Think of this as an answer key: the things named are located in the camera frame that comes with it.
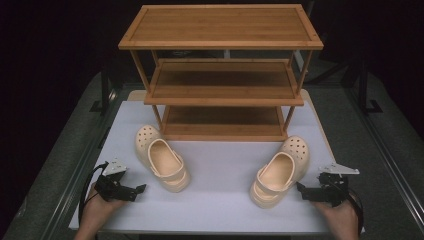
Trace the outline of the person's right hand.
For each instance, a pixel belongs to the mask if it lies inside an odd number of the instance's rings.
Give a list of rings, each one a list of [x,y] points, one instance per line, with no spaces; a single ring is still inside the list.
[[[312,205],[326,219],[331,233],[358,233],[358,217],[349,201],[344,201],[337,207],[329,207],[321,202],[312,202]]]

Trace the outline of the person's left hand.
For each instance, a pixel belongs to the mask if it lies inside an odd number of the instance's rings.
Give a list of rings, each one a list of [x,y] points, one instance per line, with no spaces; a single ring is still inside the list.
[[[98,195],[94,186],[91,186],[79,229],[95,230],[98,232],[106,224],[108,219],[119,208],[125,205],[126,202],[122,200],[105,201]]]

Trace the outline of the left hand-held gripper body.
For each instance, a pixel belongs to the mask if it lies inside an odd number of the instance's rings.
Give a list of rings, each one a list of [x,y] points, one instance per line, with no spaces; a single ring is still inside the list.
[[[134,201],[138,195],[135,188],[123,186],[120,180],[127,171],[127,167],[117,158],[106,162],[106,166],[100,173],[95,190],[105,200]]]

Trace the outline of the cream clog shoe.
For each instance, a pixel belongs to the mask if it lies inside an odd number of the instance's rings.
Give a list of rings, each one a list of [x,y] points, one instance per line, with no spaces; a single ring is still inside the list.
[[[154,126],[144,125],[137,131],[135,149],[139,161],[166,190],[177,193],[189,185],[191,176],[183,158]]]
[[[287,138],[258,170],[250,188],[251,200],[260,208],[275,207],[306,174],[310,163],[309,147],[299,136]]]

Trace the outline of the black metal stand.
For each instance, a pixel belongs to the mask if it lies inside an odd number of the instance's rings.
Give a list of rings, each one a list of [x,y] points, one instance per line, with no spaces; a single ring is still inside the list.
[[[100,76],[100,90],[101,98],[99,101],[95,101],[91,108],[91,112],[98,112],[101,116],[104,116],[113,100],[114,89],[111,81],[112,67],[105,65],[102,70],[98,73]]]
[[[366,62],[362,59],[354,60],[348,67],[344,77],[344,85],[353,88],[357,85],[357,102],[363,114],[382,113],[383,110],[376,100],[367,99],[368,70]]]

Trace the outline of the metal frame rail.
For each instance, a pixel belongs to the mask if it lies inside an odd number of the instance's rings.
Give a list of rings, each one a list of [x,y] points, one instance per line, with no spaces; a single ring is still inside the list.
[[[372,90],[363,109],[354,90],[345,90],[378,149],[408,215],[424,238],[424,141],[383,90]]]
[[[53,202],[37,240],[73,239],[69,223],[78,218],[80,198],[87,191],[85,183],[125,97],[119,89],[112,89],[109,106],[102,113],[95,108],[97,94],[96,90],[84,92],[40,173],[42,189],[51,191]]]

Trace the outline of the white table mat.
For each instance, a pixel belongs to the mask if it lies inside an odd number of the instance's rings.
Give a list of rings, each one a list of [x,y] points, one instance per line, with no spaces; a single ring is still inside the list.
[[[249,190],[256,173],[277,152],[277,142],[174,141],[171,147],[186,163],[191,182],[179,193],[165,190],[135,153],[137,131],[155,122],[152,109],[143,102],[121,103],[98,160],[120,160],[128,168],[122,185],[145,185],[146,190],[121,208],[104,231],[225,235],[327,232],[321,214],[296,189],[289,190],[271,209],[251,201]]]

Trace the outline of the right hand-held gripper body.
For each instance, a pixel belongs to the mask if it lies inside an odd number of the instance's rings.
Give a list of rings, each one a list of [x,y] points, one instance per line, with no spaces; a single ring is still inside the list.
[[[312,202],[330,203],[332,207],[340,205],[349,196],[348,175],[359,175],[358,169],[352,169],[337,163],[320,167],[319,188],[308,188]]]

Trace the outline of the wooden three-tier shoe rack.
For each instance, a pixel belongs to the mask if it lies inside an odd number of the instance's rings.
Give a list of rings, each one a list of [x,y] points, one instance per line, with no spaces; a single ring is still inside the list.
[[[145,5],[118,44],[142,50],[299,50],[323,43],[299,4]],[[308,68],[294,59],[161,58],[141,78],[168,140],[283,141]]]

